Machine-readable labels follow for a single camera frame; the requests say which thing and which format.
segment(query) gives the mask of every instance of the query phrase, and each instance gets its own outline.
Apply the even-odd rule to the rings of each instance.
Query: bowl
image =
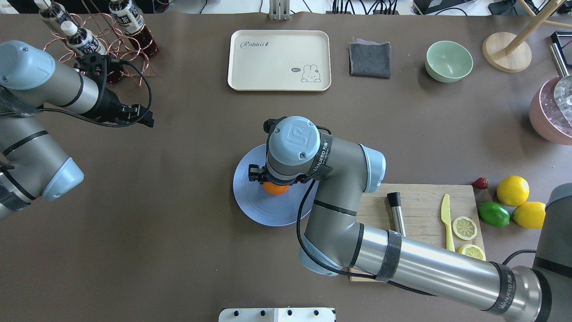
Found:
[[[554,100],[554,87],[560,80],[553,78],[538,90],[530,103],[529,119],[543,138],[553,143],[572,146],[572,126],[564,118]]]
[[[438,41],[427,49],[425,69],[435,80],[453,83],[472,70],[472,57],[468,50],[453,41]]]

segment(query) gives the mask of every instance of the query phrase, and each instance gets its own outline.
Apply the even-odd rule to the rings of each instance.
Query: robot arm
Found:
[[[269,120],[264,128],[269,133],[267,161],[262,170],[251,166],[252,180],[282,185],[308,178],[321,181],[302,238],[307,251],[301,250],[300,259],[308,269],[333,276],[337,274],[315,261],[334,270],[354,267],[378,281],[443,296],[508,321],[562,321],[570,316],[566,301],[572,295],[572,257],[543,242],[570,236],[562,214],[547,214],[532,269],[477,260],[356,222],[362,193],[374,192],[384,177],[381,153],[318,132],[299,116]],[[568,189],[572,196],[572,184]],[[572,209],[572,197],[554,203],[568,213]],[[549,203],[547,212],[552,209],[556,207]],[[550,220],[560,223],[552,225]],[[543,243],[551,250],[543,251]]]
[[[106,57],[84,56],[74,69],[21,41],[0,44],[0,220],[42,196],[59,198],[84,174],[33,116],[44,103],[99,122],[125,125],[137,120],[153,127],[151,111],[129,107],[105,88]]]

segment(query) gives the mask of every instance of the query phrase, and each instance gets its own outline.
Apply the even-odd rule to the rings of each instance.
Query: strawberry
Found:
[[[481,177],[481,178],[475,180],[475,182],[472,183],[472,186],[477,188],[477,189],[484,190],[484,189],[488,188],[488,180],[487,180],[487,178]]]

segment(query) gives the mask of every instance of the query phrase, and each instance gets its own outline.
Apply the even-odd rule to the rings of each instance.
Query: yellow knife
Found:
[[[448,194],[445,194],[443,203],[441,203],[441,221],[445,224],[445,235],[447,236],[446,248],[454,252],[455,243],[453,242],[453,231],[451,230],[451,210],[449,208]]]

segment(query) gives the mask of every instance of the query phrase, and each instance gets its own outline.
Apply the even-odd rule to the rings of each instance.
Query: cutting board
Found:
[[[401,194],[401,207],[407,238],[445,248],[445,225],[441,221],[440,211],[443,196],[449,194],[451,198],[451,222],[457,217],[466,216],[475,222],[477,228],[476,237],[471,241],[462,240],[453,234],[455,250],[469,243],[478,245],[484,250],[472,186],[383,183],[376,192],[363,194],[357,211],[357,221],[384,230],[395,230],[387,194],[396,191]],[[360,271],[351,269],[351,272],[359,273]],[[375,282],[375,280],[360,277],[350,277],[349,279],[351,281]]]

